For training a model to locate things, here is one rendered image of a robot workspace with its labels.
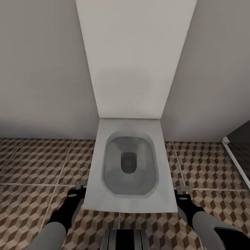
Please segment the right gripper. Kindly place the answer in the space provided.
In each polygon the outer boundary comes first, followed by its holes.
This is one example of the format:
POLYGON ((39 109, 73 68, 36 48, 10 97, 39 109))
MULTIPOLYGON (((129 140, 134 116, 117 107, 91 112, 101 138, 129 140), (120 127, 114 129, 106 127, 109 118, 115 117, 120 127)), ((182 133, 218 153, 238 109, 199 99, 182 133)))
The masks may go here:
POLYGON ((190 194, 183 194, 183 195, 175 194, 175 196, 176 196, 176 202, 177 202, 179 197, 186 197, 192 202, 190 194))

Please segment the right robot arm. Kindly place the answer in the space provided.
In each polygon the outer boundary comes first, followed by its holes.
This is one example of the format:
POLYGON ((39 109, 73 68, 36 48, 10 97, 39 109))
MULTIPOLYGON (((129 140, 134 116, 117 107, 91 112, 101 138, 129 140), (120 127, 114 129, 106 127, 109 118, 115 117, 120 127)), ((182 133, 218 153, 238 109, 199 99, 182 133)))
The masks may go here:
POLYGON ((207 250, 250 250, 250 236, 192 203, 190 186, 176 186, 178 214, 193 228, 207 250))

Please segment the robot trunk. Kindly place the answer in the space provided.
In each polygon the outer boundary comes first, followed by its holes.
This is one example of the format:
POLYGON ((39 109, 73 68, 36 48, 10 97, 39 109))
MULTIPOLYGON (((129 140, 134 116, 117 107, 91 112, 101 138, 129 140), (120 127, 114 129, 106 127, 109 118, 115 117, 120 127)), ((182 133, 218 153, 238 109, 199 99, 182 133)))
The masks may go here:
POLYGON ((105 230, 100 250, 150 250, 145 230, 105 230))

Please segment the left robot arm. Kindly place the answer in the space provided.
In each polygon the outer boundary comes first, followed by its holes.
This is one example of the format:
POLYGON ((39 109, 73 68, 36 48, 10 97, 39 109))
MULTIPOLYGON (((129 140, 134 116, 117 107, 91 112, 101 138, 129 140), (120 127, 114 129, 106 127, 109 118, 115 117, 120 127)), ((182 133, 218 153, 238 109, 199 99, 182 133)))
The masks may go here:
POLYGON ((55 210, 46 226, 24 250, 61 250, 68 230, 71 229, 82 207, 88 181, 77 181, 70 189, 64 204, 55 210))

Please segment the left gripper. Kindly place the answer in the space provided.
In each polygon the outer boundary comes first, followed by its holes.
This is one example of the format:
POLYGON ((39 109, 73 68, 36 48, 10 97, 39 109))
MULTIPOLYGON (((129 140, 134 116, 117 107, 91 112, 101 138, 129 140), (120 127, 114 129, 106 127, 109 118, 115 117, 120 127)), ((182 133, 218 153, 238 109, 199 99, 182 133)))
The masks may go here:
POLYGON ((70 189, 68 195, 70 195, 71 193, 75 193, 75 192, 79 192, 81 194, 81 199, 83 199, 83 198, 85 198, 86 188, 82 188, 80 190, 70 189))

